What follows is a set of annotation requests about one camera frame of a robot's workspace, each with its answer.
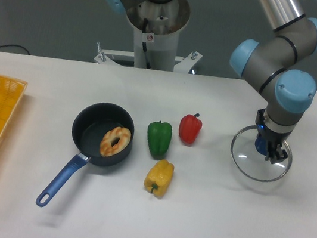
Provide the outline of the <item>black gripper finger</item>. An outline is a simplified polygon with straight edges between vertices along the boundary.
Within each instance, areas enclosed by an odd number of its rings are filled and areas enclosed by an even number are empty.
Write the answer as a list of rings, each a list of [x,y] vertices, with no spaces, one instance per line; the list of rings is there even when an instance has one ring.
[[[272,142],[268,142],[267,145],[266,145],[266,156],[265,156],[265,161],[269,161],[269,162],[274,162],[275,160],[275,150],[276,150],[276,147],[275,147],[275,144],[272,143]]]
[[[271,156],[271,164],[282,163],[284,160],[288,158],[288,153],[285,149],[282,149],[281,146],[277,146]]]

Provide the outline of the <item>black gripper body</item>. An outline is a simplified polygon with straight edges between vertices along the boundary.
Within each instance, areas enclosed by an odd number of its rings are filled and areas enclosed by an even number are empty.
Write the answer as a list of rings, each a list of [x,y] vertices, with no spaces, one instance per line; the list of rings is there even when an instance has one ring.
[[[269,119],[265,109],[259,109],[256,116],[257,136],[255,147],[259,150],[269,151],[268,145],[275,148],[282,145],[288,138],[294,127],[280,126]]]

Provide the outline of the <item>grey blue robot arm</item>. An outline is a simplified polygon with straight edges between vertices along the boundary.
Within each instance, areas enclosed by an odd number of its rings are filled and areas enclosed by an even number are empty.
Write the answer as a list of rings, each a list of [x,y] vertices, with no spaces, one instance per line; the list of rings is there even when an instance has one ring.
[[[294,69],[317,51],[317,19],[307,18],[298,0],[259,0],[274,38],[260,44],[240,43],[230,58],[237,75],[267,106],[256,117],[256,150],[271,163],[286,160],[288,138],[316,94],[313,77]],[[106,0],[116,13],[126,14],[134,33],[136,67],[172,71],[180,32],[188,24],[187,0]]]

